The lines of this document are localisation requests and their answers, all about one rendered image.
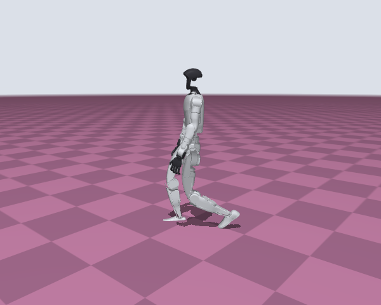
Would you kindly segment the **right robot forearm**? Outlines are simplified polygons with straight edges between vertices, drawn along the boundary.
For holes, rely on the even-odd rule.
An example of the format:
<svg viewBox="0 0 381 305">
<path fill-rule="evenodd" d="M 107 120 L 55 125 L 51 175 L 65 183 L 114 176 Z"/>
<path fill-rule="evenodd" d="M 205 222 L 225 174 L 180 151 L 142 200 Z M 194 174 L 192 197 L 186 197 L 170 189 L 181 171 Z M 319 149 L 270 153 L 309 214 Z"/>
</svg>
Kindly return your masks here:
<svg viewBox="0 0 381 305">
<path fill-rule="evenodd" d="M 180 144 L 182 143 L 183 139 L 184 139 L 184 135 L 186 133 L 186 127 L 185 127 L 185 123 L 183 123 L 183 127 L 182 127 L 182 132 L 180 134 Z"/>
</svg>

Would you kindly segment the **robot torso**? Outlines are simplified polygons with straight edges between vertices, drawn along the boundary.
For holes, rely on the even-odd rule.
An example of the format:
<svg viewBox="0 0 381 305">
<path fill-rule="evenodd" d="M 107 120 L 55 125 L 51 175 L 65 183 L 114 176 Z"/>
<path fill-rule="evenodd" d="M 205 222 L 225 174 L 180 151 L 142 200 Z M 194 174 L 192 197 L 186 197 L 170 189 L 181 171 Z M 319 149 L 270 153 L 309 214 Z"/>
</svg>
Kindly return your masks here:
<svg viewBox="0 0 381 305">
<path fill-rule="evenodd" d="M 199 154 L 200 152 L 200 149 L 201 149 L 201 146 L 200 146 L 200 143 L 199 143 L 199 137 L 197 135 L 197 133 L 202 133 L 203 132 L 203 123 L 204 123 L 204 98 L 202 95 L 200 94 L 197 94 L 196 92 L 192 91 L 191 95 L 186 95 L 185 99 L 184 99 L 184 107 L 183 107 L 183 110 L 184 110 L 184 118 L 185 118 L 185 127 L 187 127 L 187 125 L 191 124 L 192 121 L 191 121 L 191 99 L 193 97 L 199 97 L 202 101 L 203 101 L 203 104 L 202 104 L 202 108 L 201 108 L 201 111 L 200 111 L 200 115 L 199 115 L 199 124 L 198 124 L 198 129 L 197 129 L 197 132 L 194 133 L 193 137 L 194 137 L 194 140 L 192 140 L 192 142 L 190 143 L 190 146 L 189 146 L 189 150 L 186 152 L 186 154 L 189 154 L 191 149 L 193 150 L 196 150 L 197 154 Z M 195 94 L 196 93 L 196 94 Z"/>
</svg>

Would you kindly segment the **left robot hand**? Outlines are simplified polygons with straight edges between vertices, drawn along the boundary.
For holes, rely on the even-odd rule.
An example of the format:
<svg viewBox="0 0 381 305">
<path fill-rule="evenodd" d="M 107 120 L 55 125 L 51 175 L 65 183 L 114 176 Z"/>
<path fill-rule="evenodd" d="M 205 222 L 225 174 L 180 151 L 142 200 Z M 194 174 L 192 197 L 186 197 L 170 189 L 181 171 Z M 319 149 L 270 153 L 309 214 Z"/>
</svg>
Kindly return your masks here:
<svg viewBox="0 0 381 305">
<path fill-rule="evenodd" d="M 172 164 L 170 170 L 175 173 L 180 175 L 180 167 L 182 165 L 182 159 L 184 159 L 186 152 L 183 153 L 182 157 L 179 156 L 178 154 L 176 155 L 176 158 L 170 161 L 170 165 Z M 178 171 L 177 171 L 178 169 Z"/>
</svg>

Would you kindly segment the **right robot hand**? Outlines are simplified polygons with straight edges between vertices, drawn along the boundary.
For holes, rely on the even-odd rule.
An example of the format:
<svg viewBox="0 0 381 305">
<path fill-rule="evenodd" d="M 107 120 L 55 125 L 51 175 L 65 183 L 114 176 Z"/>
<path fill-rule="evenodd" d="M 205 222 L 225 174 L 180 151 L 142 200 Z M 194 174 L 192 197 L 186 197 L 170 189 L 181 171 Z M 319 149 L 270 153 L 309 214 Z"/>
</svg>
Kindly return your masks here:
<svg viewBox="0 0 381 305">
<path fill-rule="evenodd" d="M 171 152 L 171 155 L 173 155 L 173 153 L 177 150 L 177 148 L 179 147 L 180 145 L 180 139 L 178 140 L 177 142 L 177 146 L 174 148 L 174 150 Z"/>
</svg>

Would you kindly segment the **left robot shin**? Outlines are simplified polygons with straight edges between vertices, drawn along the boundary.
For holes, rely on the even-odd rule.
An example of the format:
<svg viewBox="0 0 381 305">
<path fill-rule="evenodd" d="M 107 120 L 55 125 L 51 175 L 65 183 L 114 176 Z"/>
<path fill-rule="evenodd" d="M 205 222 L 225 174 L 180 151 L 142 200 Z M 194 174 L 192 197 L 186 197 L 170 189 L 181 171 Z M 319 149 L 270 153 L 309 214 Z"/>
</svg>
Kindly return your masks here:
<svg viewBox="0 0 381 305">
<path fill-rule="evenodd" d="M 198 194 L 191 194 L 190 196 L 190 203 L 191 205 L 200 208 L 202 210 L 205 210 L 207 212 L 223 215 L 225 217 L 229 217 L 231 213 L 229 213 L 228 210 L 220 207 L 215 203 L 213 200 L 209 199 L 206 196 L 199 196 Z M 228 215 L 230 214 L 230 215 Z"/>
</svg>

